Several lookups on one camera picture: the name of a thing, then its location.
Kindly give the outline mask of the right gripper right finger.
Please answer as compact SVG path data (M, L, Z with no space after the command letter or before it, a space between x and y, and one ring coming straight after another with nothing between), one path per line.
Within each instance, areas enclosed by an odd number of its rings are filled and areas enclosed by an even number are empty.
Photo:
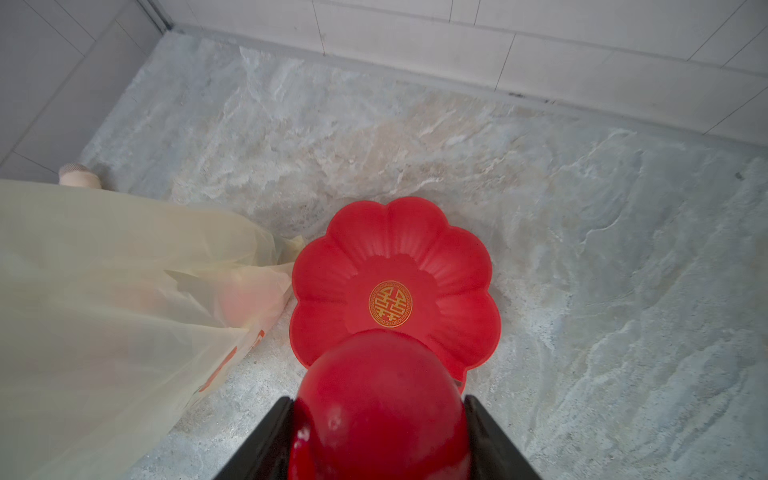
M473 395L464 397L471 480L541 480L539 473Z

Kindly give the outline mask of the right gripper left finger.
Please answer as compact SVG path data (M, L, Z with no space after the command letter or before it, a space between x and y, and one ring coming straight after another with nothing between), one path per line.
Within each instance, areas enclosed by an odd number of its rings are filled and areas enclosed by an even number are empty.
M279 398L214 479L286 480L293 405L291 398Z

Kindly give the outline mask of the red apple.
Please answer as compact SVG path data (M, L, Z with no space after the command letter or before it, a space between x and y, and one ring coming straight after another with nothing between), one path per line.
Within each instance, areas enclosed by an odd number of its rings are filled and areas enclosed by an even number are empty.
M294 404L291 479L467 479L466 414L425 345L371 330L324 353Z

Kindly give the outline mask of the cream plastic fruit bag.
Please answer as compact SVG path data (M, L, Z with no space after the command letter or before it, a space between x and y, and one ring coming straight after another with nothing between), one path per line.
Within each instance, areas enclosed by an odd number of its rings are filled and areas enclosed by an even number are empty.
M2 477L120 477L274 326L303 244L227 211L3 181Z

